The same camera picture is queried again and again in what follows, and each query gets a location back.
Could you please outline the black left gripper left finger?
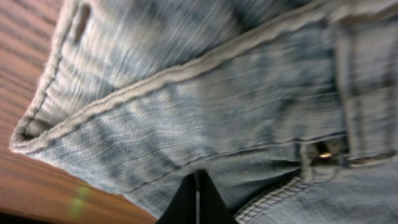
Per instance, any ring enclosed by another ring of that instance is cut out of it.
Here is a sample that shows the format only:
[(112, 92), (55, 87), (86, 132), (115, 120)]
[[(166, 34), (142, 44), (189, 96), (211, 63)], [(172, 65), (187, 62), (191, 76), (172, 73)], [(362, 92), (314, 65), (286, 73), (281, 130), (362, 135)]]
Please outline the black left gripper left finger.
[(197, 216), (195, 175), (186, 176), (156, 224), (195, 224)]

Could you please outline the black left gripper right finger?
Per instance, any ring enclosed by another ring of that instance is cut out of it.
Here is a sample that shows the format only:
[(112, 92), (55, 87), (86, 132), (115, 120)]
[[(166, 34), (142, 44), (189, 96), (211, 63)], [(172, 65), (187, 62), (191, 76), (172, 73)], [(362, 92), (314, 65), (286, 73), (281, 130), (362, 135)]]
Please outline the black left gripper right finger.
[(238, 224), (205, 170), (197, 172), (200, 224)]

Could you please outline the light blue denim shorts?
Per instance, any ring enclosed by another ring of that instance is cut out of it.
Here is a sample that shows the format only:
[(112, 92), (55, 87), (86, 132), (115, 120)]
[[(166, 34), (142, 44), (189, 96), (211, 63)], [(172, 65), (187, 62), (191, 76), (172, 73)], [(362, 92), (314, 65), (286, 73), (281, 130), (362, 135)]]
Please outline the light blue denim shorts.
[(396, 223), (397, 2), (66, 1), (10, 148), (158, 219), (205, 170), (238, 223)]

